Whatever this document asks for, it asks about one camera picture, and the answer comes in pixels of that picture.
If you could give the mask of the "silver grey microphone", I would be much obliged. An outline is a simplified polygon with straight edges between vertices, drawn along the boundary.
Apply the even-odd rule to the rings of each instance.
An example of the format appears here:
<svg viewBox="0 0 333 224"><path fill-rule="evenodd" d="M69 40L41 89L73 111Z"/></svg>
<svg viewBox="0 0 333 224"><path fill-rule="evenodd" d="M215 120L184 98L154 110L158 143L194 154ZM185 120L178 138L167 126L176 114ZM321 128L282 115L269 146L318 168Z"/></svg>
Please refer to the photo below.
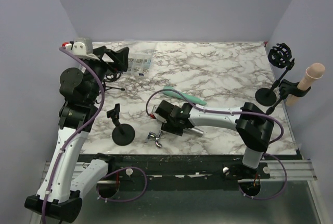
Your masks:
<svg viewBox="0 0 333 224"><path fill-rule="evenodd" d="M203 136L203 131L198 128L186 128L185 131L197 136Z"/></svg>

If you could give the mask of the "black tripod shock-mount stand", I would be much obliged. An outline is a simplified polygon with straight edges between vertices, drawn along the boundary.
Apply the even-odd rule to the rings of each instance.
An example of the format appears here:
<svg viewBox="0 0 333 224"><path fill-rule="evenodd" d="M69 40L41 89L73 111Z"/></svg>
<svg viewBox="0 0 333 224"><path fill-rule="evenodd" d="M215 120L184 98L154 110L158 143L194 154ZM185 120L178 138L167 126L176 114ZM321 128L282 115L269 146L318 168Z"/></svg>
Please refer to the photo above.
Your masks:
<svg viewBox="0 0 333 224"><path fill-rule="evenodd" d="M117 88L117 87L107 85L107 83L113 83L113 82L118 81L121 78L121 76L122 76L122 72L110 73L110 74L105 75L105 77L102 81L104 91L107 92L112 89L125 91L125 88Z"/></svg>

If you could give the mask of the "mint green microphone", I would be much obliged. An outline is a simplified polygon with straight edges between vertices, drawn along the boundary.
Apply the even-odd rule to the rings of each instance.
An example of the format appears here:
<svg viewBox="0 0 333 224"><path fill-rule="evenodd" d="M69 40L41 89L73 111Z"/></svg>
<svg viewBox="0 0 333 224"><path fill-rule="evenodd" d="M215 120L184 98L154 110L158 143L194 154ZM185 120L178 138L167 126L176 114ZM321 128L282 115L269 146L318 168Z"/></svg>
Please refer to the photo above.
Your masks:
<svg viewBox="0 0 333 224"><path fill-rule="evenodd" d="M162 93L166 96L179 98L181 100L187 99L190 102L192 102L193 104L199 104L201 106L205 106L207 104L205 101L199 99L198 97L177 91L171 86L165 86L163 89L164 89L164 91Z"/></svg>

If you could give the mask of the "black round-base clip stand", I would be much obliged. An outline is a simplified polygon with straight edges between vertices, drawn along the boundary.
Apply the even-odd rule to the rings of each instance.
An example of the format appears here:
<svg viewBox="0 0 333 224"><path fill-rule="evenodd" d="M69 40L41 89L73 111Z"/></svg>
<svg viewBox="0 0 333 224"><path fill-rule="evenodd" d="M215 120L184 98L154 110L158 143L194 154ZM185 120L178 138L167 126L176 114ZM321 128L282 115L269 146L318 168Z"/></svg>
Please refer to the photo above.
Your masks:
<svg viewBox="0 0 333 224"><path fill-rule="evenodd" d="M108 110L107 118L112 120L115 128L112 131L112 140L118 146L127 146L135 138L134 128L126 123L120 123L120 104L115 104L114 109Z"/></svg>

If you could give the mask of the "black clip microphone stand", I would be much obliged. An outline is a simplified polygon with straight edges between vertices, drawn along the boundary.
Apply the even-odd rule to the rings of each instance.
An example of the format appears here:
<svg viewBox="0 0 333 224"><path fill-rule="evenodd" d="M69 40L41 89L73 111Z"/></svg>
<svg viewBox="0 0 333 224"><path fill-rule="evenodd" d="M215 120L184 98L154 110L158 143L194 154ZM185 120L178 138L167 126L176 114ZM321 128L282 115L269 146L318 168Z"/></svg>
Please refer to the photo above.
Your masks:
<svg viewBox="0 0 333 224"><path fill-rule="evenodd" d="M297 83L290 82L286 79L283 79L279 85L279 99L268 108L266 111L267 115L270 115L274 110L275 107L283 100L285 100L289 95L295 96L297 98L304 97L311 89L311 87L308 87L306 90L301 90L298 88Z"/></svg>

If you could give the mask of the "beige pink microphone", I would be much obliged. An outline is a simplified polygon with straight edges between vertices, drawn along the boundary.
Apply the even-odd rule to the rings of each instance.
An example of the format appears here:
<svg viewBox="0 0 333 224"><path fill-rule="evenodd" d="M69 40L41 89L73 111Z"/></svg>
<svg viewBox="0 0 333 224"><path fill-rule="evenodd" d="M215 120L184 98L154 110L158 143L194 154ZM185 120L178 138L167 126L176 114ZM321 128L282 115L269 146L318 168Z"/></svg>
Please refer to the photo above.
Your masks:
<svg viewBox="0 0 333 224"><path fill-rule="evenodd" d="M297 86L293 86L290 96L287 98L286 105L293 106L299 98L303 97L311 85L320 79L325 72L325 66L321 63L314 63L307 67L305 74Z"/></svg>

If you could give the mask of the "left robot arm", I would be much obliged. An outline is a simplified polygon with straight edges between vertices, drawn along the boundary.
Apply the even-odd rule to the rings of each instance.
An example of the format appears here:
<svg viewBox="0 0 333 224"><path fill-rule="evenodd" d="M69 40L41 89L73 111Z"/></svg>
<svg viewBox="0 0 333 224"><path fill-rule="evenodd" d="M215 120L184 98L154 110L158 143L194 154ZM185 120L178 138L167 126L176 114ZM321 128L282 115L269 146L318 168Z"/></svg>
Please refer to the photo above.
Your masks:
<svg viewBox="0 0 333 224"><path fill-rule="evenodd" d="M68 68L60 76L60 94L65 103L59 112L58 138L47 174L38 191L25 200L25 208L47 218L72 223L80 213L83 199L101 178L111 179L115 166L98 155L76 178L73 177L83 144L105 102L104 78L126 72L130 49L113 51L105 46L79 56L72 42L60 47L85 71Z"/></svg>

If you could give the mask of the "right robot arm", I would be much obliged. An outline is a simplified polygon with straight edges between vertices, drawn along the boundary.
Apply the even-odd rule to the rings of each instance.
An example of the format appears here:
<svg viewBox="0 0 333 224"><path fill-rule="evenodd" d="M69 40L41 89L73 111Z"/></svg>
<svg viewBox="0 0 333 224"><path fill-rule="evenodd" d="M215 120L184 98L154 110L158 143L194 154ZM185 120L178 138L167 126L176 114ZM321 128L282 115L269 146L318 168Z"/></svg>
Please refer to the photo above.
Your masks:
<svg viewBox="0 0 333 224"><path fill-rule="evenodd" d="M253 103L238 108L209 108L184 103L181 107L163 100L153 111L162 122L161 130L183 135L185 129L208 126L236 131L246 149L239 165L240 174L251 178L258 172L259 162L268 149L274 121Z"/></svg>

